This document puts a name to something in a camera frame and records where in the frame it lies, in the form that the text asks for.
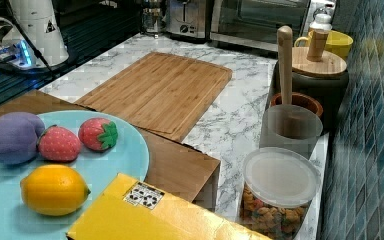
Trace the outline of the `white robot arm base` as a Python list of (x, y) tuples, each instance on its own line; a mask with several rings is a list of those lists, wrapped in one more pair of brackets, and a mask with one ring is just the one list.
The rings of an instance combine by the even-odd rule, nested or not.
[(69, 59), (52, 0), (0, 0), (0, 60), (21, 71), (54, 70)]

